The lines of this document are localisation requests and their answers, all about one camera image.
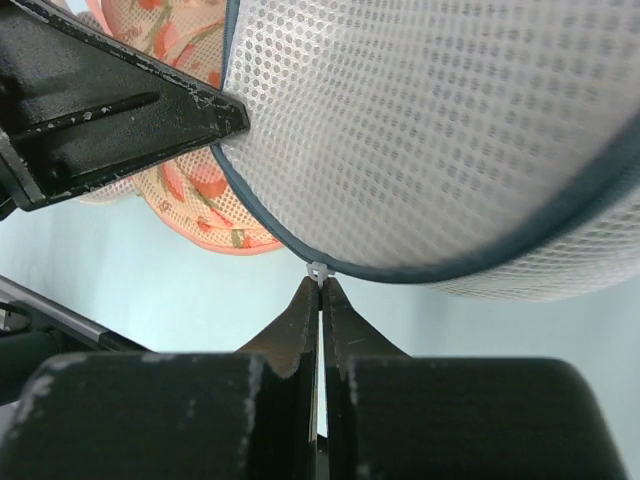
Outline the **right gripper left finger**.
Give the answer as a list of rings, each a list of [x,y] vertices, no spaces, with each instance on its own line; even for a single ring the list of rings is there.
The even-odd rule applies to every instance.
[[[320,291],[306,277],[284,311],[239,349],[249,354],[249,479],[316,476]]]

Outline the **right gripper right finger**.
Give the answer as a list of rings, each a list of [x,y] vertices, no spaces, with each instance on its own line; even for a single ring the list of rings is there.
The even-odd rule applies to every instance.
[[[327,405],[328,473],[331,479],[356,477],[357,391],[350,369],[360,357],[408,356],[352,306],[339,281],[331,277],[321,291]]]

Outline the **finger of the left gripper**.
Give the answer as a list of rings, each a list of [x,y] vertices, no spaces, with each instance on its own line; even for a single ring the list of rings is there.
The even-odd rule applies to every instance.
[[[245,106],[47,1],[1,5],[1,206],[36,210],[245,132]]]

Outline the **white mesh laundry bag blue trim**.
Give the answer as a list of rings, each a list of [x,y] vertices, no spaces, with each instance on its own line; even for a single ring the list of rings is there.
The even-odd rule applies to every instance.
[[[635,1],[232,1],[214,148],[306,262],[555,300],[639,272]]]

